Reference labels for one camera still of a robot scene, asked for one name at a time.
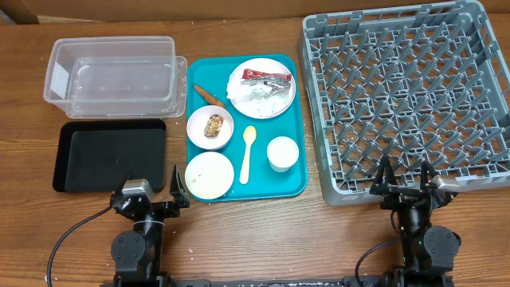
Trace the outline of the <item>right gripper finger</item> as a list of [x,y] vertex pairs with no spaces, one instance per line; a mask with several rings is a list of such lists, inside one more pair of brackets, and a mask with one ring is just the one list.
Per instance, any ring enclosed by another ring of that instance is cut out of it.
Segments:
[[420,179],[420,189],[427,190],[429,185],[429,177],[432,179],[437,175],[434,167],[430,164],[429,161],[422,161],[421,167],[421,179]]
[[392,188],[398,185],[396,176],[387,154],[379,160],[379,167],[375,179],[369,190],[371,195],[388,195]]

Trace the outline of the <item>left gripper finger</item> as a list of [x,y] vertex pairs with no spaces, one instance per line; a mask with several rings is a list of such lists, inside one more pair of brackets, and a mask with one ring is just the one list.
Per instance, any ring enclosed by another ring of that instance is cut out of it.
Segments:
[[174,202],[189,202],[190,199],[182,183],[182,177],[180,175],[179,167],[174,165],[171,182],[170,182],[170,194],[174,199]]
[[121,181],[120,185],[115,189],[114,191],[114,194],[115,195],[120,195],[122,193],[122,189],[124,187],[124,184],[129,181],[129,180],[132,180],[135,176],[135,172],[134,171],[129,171],[125,178]]

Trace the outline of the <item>small white bowl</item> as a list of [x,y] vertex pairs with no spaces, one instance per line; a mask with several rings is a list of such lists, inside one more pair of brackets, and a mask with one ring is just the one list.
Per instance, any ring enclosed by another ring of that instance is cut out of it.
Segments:
[[190,193],[203,200],[218,199],[232,187],[233,165],[226,156],[215,151],[195,156],[185,170],[185,183]]

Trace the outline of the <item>white bowl with food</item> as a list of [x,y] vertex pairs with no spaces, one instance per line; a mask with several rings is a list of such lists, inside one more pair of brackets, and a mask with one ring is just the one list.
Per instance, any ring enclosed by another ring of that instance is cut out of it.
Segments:
[[[215,137],[205,136],[207,122],[211,116],[218,115],[223,119],[219,133]],[[187,121],[186,132],[189,140],[197,147],[205,150],[218,150],[226,146],[233,135],[234,123],[232,116],[224,109],[208,105],[197,109]]]

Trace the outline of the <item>brown food scrap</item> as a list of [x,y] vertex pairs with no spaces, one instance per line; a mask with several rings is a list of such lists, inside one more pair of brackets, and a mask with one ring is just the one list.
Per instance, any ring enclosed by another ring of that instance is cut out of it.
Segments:
[[209,139],[218,137],[222,129],[223,121],[224,119],[222,116],[218,114],[212,115],[206,122],[204,136]]

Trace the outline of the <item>white plastic cup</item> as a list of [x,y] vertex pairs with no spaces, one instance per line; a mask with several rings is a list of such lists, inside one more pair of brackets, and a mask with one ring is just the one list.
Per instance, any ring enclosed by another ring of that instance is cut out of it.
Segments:
[[267,156],[271,168],[276,172],[286,172],[299,159],[297,143],[287,137],[278,136],[267,147]]

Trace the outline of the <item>red foil snack wrapper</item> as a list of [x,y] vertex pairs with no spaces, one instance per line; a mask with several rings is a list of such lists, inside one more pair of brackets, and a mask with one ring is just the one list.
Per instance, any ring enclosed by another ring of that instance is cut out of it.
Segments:
[[241,77],[241,82],[244,85],[265,85],[271,88],[289,88],[291,79],[291,74],[267,73],[254,69],[245,69]]

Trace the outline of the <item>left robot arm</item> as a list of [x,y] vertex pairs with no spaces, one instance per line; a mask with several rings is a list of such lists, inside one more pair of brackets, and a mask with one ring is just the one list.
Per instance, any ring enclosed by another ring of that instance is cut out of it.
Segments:
[[178,167],[171,176],[171,201],[155,202],[154,191],[146,179],[126,180],[112,193],[110,203],[117,214],[132,221],[132,229],[112,242],[111,256],[116,264],[114,286],[174,286],[171,275],[160,270],[164,221],[177,218],[190,206]]

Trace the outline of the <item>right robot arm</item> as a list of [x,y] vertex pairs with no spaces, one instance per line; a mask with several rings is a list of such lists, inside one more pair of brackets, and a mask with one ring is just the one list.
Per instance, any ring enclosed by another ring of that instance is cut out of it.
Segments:
[[382,196],[380,208],[389,210],[391,224],[398,237],[381,243],[372,252],[396,242],[402,244],[402,266],[384,273],[372,286],[452,286],[446,274],[453,269],[454,258],[461,246],[458,234],[444,226],[434,226],[435,209],[448,205],[458,195],[456,179],[445,178],[424,161],[420,167],[418,187],[401,187],[387,155],[379,161],[372,195]]

